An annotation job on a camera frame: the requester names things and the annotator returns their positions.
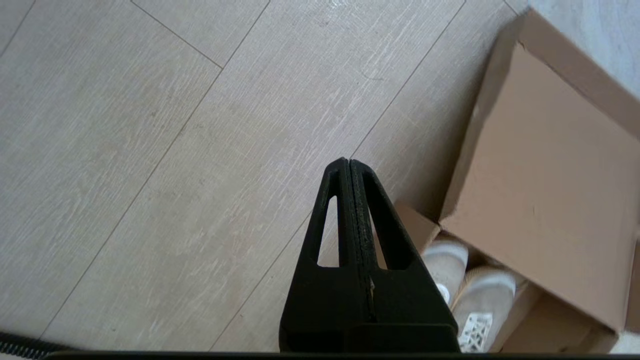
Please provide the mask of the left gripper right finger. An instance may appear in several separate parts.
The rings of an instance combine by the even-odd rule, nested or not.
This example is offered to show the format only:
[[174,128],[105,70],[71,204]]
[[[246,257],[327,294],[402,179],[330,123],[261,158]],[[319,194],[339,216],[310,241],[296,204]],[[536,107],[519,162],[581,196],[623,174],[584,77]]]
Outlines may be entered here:
[[363,290],[352,353],[458,353],[457,324],[371,167],[350,161]]

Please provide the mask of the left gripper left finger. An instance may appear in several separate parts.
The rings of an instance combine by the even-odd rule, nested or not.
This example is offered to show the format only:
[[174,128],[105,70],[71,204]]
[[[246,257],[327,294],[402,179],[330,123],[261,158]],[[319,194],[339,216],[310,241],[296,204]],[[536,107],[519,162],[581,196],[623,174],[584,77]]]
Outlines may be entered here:
[[[337,204],[334,268],[318,264],[330,199]],[[340,353],[345,333],[368,319],[357,215],[350,161],[338,158],[324,170],[286,296],[279,322],[282,353]]]

